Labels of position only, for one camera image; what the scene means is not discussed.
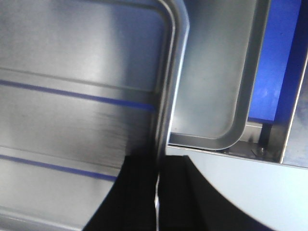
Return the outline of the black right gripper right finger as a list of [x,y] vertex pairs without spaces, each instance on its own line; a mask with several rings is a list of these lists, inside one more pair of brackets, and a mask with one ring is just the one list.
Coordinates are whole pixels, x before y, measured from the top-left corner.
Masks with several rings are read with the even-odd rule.
[[158,185],[161,231],[269,231],[219,193],[188,156],[168,155]]

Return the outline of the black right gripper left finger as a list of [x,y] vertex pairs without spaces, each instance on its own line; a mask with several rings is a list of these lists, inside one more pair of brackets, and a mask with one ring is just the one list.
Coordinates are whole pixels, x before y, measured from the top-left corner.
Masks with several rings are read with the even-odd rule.
[[85,231],[155,231],[155,160],[126,156],[110,192],[83,228]]

